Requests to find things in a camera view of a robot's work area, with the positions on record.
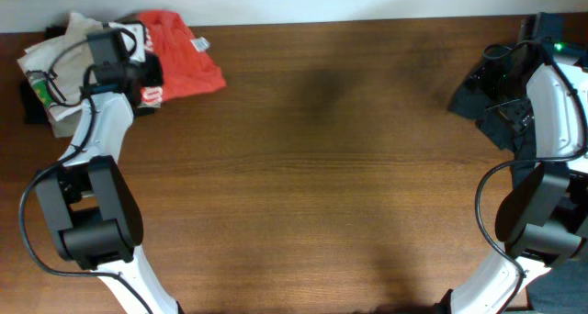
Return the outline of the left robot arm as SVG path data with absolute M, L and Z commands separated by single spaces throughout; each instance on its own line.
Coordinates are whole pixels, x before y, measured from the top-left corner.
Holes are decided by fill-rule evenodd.
M 141 212 L 118 167 L 141 88 L 163 81 L 145 40 L 139 23 L 87 34 L 92 59 L 80 95 L 55 100 L 80 108 L 78 126 L 64 155 L 35 175 L 20 202 L 36 193 L 56 252 L 79 267 L 74 276 L 99 278 L 128 313 L 180 313 L 146 258 Z

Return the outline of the red orange t-shirt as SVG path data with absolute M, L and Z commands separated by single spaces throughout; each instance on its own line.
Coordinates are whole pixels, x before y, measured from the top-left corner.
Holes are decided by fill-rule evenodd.
M 163 102 L 190 95 L 211 94 L 226 86 L 221 68 L 198 44 L 182 17 L 172 11 L 140 12 L 139 21 L 146 27 L 148 52 L 155 54 L 163 69 L 163 83 L 141 89 L 145 107 L 159 107 Z

